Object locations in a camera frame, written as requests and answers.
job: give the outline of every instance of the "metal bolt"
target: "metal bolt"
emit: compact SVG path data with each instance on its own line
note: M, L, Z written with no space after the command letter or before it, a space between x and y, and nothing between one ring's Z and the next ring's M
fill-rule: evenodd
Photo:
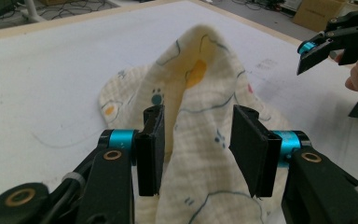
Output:
M7 197L5 205L8 207L20 206L31 201L35 194L34 189L19 189Z
M319 157L318 155L314 154L314 153L310 153L310 152L304 152L301 154L301 157L306 160L306 161L310 161L310 162L321 162L322 158Z
M103 158L107 161L114 161L121 157L121 152L117 150L108 151L103 154Z

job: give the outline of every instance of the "floor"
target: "floor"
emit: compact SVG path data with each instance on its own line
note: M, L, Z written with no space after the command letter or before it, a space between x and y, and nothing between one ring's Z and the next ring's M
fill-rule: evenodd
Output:
M39 15L46 20L57 20L68 16L105 10L119 5L115 4L115 0L81 0L51 7L46 7L37 0L34 0L34 2ZM120 0L120 3L125 3L123 4L125 6L139 4L135 0ZM213 0L211 4L299 40L310 39L316 34L309 29L292 23L292 15L268 10L248 0ZM26 24L28 21L21 14L23 9L26 9L26 7L19 5L14 12L9 12L1 17L0 29Z
M38 15L48 21L116 7L107 0L80 0L71 3L68 1L66 4L56 6L45 6L34 0L34 4ZM26 6L18 4L14 11L0 17L0 29L29 23L22 16L22 10L26 11Z

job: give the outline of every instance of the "white table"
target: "white table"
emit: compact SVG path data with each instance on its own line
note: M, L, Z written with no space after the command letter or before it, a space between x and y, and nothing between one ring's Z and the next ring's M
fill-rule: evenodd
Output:
M38 181L54 189L106 127L98 96L108 78L152 63L198 23L237 51L261 100L358 178L348 68L325 61L297 77L299 41L201 2L157 1L0 31L0 193Z

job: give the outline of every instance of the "cloth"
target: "cloth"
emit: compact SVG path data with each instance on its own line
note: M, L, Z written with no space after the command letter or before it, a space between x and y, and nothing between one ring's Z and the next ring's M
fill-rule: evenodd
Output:
M143 129L143 111L165 105L165 165L159 196L138 197L143 223L262 223L280 207L286 171L274 196L252 199L229 147L233 105L260 113L270 130L286 119L258 100L245 69L208 25L191 28L153 64L126 69L103 87L100 105L109 128Z

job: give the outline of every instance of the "cardboard box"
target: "cardboard box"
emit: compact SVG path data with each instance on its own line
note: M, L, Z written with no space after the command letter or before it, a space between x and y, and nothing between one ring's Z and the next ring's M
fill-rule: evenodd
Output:
M297 11L300 6L302 0L285 0L281 7L286 7L293 11Z
M320 32L327 22L336 17L344 7L345 1L336 0L303 0L293 18L293 22Z
M75 1L77 0L39 0L39 2L41 2L46 6L63 5L65 3L70 3Z

